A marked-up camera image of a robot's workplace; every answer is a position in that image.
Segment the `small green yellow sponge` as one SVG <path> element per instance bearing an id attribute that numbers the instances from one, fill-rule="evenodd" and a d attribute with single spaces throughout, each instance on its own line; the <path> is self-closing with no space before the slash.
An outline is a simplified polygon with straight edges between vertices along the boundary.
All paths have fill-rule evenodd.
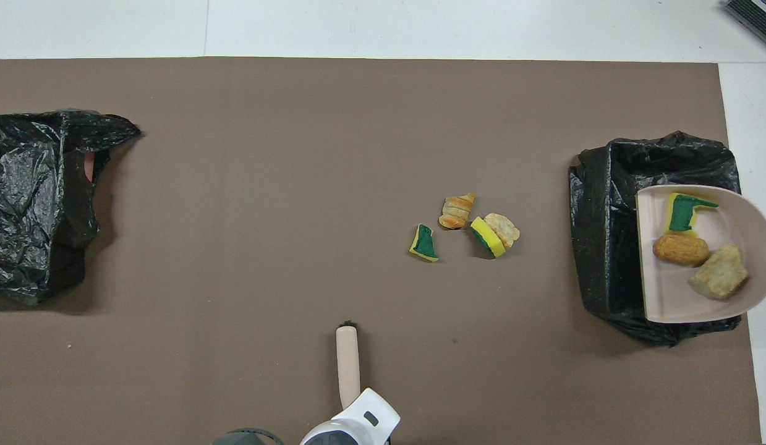
<path id="1" fill-rule="evenodd" d="M 433 233 L 432 228 L 424 224 L 417 225 L 409 253 L 429 262 L 437 261 L 438 255 L 435 251 Z"/>

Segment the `striped croissant piece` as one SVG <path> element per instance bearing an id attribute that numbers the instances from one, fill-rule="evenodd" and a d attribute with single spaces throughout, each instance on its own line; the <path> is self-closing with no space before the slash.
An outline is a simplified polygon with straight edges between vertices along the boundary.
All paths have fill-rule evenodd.
<path id="1" fill-rule="evenodd" d="M 448 230 L 464 228 L 476 197 L 476 193 L 468 193 L 445 198 L 441 215 L 438 219 L 439 225 Z"/>

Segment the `thick yellow green sponge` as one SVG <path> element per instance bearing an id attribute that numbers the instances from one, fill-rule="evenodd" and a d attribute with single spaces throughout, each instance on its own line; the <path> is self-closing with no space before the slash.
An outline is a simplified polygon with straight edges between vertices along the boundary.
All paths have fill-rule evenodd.
<path id="1" fill-rule="evenodd" d="M 471 222 L 470 230 L 492 257 L 498 258 L 506 253 L 506 248 L 501 239 L 481 217 L 476 217 Z"/>

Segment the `round pale bread chunk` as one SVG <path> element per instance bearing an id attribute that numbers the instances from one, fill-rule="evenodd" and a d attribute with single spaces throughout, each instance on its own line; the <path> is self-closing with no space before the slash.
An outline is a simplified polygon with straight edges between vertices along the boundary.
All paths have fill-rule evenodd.
<path id="1" fill-rule="evenodd" d="M 498 213 L 489 213 L 483 217 L 485 223 L 498 237 L 505 250 L 510 250 L 514 242 L 519 240 L 521 232 L 514 223 L 506 216 Z"/>

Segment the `beige hand brush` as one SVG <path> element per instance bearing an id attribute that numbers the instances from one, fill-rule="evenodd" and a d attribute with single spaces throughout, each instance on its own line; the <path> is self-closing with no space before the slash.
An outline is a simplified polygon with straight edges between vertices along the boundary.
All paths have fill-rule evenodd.
<path id="1" fill-rule="evenodd" d="M 336 329 L 336 363 L 341 408 L 348 408 L 361 393 L 357 324 L 348 320 Z"/>

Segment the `beige plastic dustpan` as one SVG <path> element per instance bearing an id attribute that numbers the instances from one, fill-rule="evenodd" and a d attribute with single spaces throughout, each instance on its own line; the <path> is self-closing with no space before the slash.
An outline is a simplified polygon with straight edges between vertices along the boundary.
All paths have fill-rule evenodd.
<path id="1" fill-rule="evenodd" d="M 665 234 L 667 201 L 674 192 L 719 204 L 716 209 L 697 208 L 694 230 L 707 242 L 711 255 L 726 244 L 734 244 L 741 251 L 749 276 L 728 299 L 708 299 L 691 289 L 689 279 L 705 262 L 683 266 L 652 253 L 652 245 Z M 649 321 L 717 321 L 742 315 L 766 298 L 766 218 L 742 195 L 704 185 L 658 185 L 640 190 L 636 205 L 643 299 Z"/>

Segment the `notched green yellow sponge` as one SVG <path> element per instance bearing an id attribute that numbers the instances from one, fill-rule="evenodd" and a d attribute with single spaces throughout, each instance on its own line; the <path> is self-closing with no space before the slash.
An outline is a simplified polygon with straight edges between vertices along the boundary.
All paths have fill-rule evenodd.
<path id="1" fill-rule="evenodd" d="M 671 193 L 667 201 L 667 219 L 663 229 L 665 234 L 696 239 L 698 235 L 694 230 L 694 223 L 697 221 L 697 208 L 716 209 L 719 208 L 719 204 L 695 195 Z"/>

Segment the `right black trash bag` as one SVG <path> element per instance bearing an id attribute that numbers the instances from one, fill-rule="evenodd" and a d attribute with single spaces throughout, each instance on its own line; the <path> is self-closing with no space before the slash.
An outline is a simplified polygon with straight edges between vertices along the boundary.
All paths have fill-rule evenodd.
<path id="1" fill-rule="evenodd" d="M 617 138 L 584 150 L 568 170 L 570 234 L 584 309 L 634 340 L 672 347 L 727 332 L 741 316 L 660 323 L 645 317 L 636 213 L 638 191 L 655 185 L 708 185 L 739 193 L 733 152 L 684 132 L 658 139 Z"/>

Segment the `loose black trash bag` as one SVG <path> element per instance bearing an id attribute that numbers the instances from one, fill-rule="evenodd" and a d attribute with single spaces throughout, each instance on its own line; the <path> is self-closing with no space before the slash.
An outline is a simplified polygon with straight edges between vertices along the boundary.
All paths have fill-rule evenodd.
<path id="1" fill-rule="evenodd" d="M 97 180 L 112 150 L 141 135 L 129 119 L 95 111 L 0 114 L 0 297 L 35 306 L 84 280 L 100 230 Z"/>

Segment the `brown table mat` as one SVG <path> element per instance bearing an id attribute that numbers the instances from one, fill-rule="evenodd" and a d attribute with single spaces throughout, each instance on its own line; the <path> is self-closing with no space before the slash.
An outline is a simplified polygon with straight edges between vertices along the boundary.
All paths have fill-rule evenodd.
<path id="1" fill-rule="evenodd" d="M 57 109 L 143 136 L 100 177 L 84 282 L 0 298 L 0 445 L 298 443 L 340 411 L 346 320 L 394 445 L 761 442 L 747 323 L 632 340 L 584 309 L 569 231 L 582 150 L 727 143 L 714 64 L 0 60 L 0 114 Z M 521 232 L 498 258 L 489 213 Z"/>

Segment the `dark ribbed panel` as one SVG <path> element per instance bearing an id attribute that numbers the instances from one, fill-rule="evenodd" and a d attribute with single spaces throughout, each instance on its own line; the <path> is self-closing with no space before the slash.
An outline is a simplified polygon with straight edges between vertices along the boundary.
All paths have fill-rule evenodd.
<path id="1" fill-rule="evenodd" d="M 766 0 L 724 0 L 723 8 L 766 45 Z"/>

